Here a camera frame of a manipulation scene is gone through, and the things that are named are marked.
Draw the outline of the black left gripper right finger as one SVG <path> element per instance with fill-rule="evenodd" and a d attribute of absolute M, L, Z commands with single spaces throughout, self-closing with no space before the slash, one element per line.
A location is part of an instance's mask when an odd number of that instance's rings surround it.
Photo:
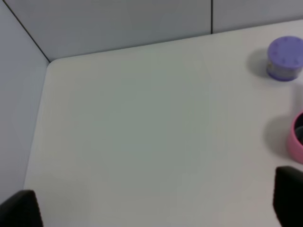
<path fill-rule="evenodd" d="M 291 166 L 276 168 L 273 208 L 283 227 L 303 225 L 303 173 Z"/>

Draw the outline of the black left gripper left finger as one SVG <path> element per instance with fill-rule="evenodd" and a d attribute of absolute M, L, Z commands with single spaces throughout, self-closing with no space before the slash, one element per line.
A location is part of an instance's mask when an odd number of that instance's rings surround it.
<path fill-rule="evenodd" d="M 43 227 L 42 216 L 33 190 L 21 190 L 0 205 L 2 227 Z"/>

